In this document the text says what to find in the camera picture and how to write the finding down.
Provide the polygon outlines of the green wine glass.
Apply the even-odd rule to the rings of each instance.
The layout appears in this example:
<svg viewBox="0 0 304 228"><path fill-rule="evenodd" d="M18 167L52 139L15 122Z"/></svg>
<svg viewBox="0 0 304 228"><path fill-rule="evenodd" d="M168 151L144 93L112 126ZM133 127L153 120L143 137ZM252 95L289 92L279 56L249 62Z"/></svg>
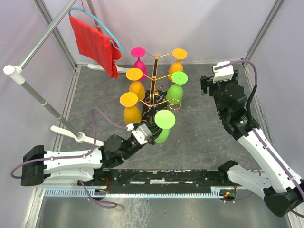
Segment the green wine glass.
<svg viewBox="0 0 304 228"><path fill-rule="evenodd" d="M184 72L177 71L172 74L171 79L174 84L168 89L166 99L170 104L177 105L182 100L182 85L187 83L188 76Z"/></svg>
<svg viewBox="0 0 304 228"><path fill-rule="evenodd" d="M155 115L155 123L161 129L161 133L155 139L156 143L165 142L170 134L170 129L175 125L176 118L172 111L160 110Z"/></svg>

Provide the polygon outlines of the orange wine glass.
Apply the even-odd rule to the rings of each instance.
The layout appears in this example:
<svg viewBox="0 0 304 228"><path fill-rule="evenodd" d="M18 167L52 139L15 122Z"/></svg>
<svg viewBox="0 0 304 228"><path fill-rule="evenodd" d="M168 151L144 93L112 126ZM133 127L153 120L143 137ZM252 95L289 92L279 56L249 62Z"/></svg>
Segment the orange wine glass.
<svg viewBox="0 0 304 228"><path fill-rule="evenodd" d="M172 56L175 59L175 62L170 66L169 74L173 74L175 72L183 72L183 65L181 63L181 60L185 59L187 57L188 53L186 50L181 48L176 48L172 52Z"/></svg>
<svg viewBox="0 0 304 228"><path fill-rule="evenodd" d="M145 98L145 88L139 79L143 76L142 70L138 68L131 68L126 72L126 78L132 81L129 87L129 91L135 93L139 100Z"/></svg>
<svg viewBox="0 0 304 228"><path fill-rule="evenodd" d="M124 107L123 117L126 125L140 123L142 116L136 107L138 96L132 92L126 92L120 97L120 104Z"/></svg>

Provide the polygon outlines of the green wine glass front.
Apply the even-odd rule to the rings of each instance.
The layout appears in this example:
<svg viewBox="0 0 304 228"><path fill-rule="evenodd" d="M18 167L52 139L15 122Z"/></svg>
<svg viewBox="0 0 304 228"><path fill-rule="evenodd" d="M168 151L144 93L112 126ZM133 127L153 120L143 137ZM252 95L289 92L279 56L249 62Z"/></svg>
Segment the green wine glass front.
<svg viewBox="0 0 304 228"><path fill-rule="evenodd" d="M177 105L182 100L182 85L187 83L188 76L184 72L177 71L172 74L171 79L174 84L168 89L166 99L170 104Z"/></svg>

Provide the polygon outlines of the orange wine glass front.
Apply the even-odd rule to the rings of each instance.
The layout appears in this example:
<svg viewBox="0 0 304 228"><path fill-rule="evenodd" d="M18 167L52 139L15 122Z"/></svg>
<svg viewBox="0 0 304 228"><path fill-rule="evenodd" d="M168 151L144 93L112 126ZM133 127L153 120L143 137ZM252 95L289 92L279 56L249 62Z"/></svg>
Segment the orange wine glass front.
<svg viewBox="0 0 304 228"><path fill-rule="evenodd" d="M175 62L170 66L169 74L173 74L175 72L183 72L183 65L181 63L181 60L185 59L187 57L188 53L186 50L181 48L176 48L172 52L172 56L175 59Z"/></svg>

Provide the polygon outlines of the pink wine glass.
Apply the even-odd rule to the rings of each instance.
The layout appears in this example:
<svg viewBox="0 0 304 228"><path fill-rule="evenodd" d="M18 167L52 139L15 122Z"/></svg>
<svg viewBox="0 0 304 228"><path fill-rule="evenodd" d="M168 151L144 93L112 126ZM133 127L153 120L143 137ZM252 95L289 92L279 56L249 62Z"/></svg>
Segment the pink wine glass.
<svg viewBox="0 0 304 228"><path fill-rule="evenodd" d="M143 75L139 79L139 81L145 80L146 79L145 75L148 73L146 64L141 60L141 58L143 56L145 56L145 54L146 54L146 51L142 47L135 47L131 50L131 55L133 57L137 58L137 61L134 63L133 67L140 69L143 73Z"/></svg>

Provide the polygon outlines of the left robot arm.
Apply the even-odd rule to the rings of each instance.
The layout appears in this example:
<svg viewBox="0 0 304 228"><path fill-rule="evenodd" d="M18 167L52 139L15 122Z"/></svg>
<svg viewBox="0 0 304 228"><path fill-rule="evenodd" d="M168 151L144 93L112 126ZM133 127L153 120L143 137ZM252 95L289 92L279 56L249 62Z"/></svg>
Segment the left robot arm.
<svg viewBox="0 0 304 228"><path fill-rule="evenodd" d="M128 127L131 131L128 139L114 134L102 146L91 150L54 152L46 151L43 145L33 147L23 157L21 185L38 186L55 181L101 185L105 180L102 169L117 167L145 145L154 145L162 132L155 123L130 124Z"/></svg>

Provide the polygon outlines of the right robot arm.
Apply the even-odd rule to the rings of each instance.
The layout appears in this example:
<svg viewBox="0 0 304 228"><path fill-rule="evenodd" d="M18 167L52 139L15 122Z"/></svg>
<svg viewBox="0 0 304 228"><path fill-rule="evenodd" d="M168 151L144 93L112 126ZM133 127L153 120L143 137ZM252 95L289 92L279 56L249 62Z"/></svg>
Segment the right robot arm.
<svg viewBox="0 0 304 228"><path fill-rule="evenodd" d="M250 105L257 87L246 96L243 86L238 84L237 70L224 79L202 76L200 86L203 94L213 97L226 132L251 154L266 175L253 174L237 162L228 161L218 168L218 182L224 186L233 182L249 189L278 217L302 204L303 178L282 159L251 114Z"/></svg>

